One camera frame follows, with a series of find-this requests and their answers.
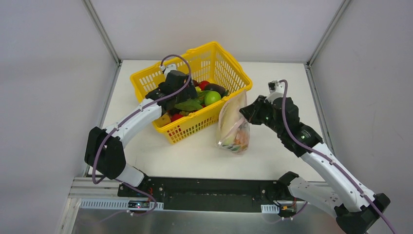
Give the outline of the purple eggplant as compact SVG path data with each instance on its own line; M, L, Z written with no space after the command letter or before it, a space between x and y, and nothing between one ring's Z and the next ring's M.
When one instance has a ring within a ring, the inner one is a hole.
M215 83L209 83L204 87L205 91L215 91L221 95L221 97L224 97L226 95L226 89L218 84Z

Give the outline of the toy pineapple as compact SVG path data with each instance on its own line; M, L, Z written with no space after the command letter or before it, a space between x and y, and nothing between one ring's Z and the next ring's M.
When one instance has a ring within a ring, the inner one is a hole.
M248 129L237 129L222 140L221 147L234 153L242 152L248 148L249 139Z

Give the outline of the yellow plastic basket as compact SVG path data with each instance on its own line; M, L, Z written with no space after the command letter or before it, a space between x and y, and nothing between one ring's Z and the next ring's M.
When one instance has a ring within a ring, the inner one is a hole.
M172 98L159 102L162 114L153 121L169 143L178 141L218 121L230 98L248 91L253 83L236 59L218 42L189 49L180 57L167 57L130 76L138 101L156 100L189 85Z

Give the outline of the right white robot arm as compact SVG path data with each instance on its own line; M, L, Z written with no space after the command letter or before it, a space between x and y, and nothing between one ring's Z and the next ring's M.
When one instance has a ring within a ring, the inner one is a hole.
M335 158L317 132L301 122L299 109L291 98L270 102L258 96L240 113L251 124L264 124L273 130L286 149L310 165L331 190L312 186L294 172L278 179L277 195L305 200L328 213L347 234L364 234L390 204L384 193L374 193L364 186Z

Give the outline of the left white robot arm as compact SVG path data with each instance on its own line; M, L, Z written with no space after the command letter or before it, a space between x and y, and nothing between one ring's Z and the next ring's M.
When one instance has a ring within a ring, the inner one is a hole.
M131 113L104 129L94 127L90 130L85 162L92 168L94 184L101 182L96 178L96 172L100 172L103 178L128 183L136 197L148 193L149 185L143 180L145 173L126 162L125 147L148 124L171 110L175 104L197 96L190 74L166 67L162 68L162 73L166 80L149 91Z

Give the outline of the red bell pepper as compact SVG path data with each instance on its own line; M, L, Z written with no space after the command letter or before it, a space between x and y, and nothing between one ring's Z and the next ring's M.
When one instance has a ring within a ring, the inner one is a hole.
M184 116L183 115L181 115L181 114L173 114L171 117L170 117L170 120L171 120L171 122L174 122L174 121L177 121L177 120L179 120L179 119L181 119L181 118L183 118Z

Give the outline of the white radish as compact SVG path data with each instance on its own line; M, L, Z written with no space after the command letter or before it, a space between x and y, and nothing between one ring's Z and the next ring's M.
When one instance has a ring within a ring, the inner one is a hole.
M237 123L241 119L239 109L243 107L243 98L232 98L222 109L220 140L222 141L230 133L238 129Z

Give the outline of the green apple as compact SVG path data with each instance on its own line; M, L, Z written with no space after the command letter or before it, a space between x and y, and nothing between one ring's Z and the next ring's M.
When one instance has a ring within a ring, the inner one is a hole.
M205 106L212 105L221 100L220 93L216 91L208 91L204 97L204 104Z

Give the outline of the clear zip top bag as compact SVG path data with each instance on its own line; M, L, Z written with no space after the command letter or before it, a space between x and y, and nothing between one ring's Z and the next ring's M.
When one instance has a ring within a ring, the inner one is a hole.
M240 109L247 105L247 94L243 90L230 98L220 111L215 143L218 148L240 154L248 149L250 126Z

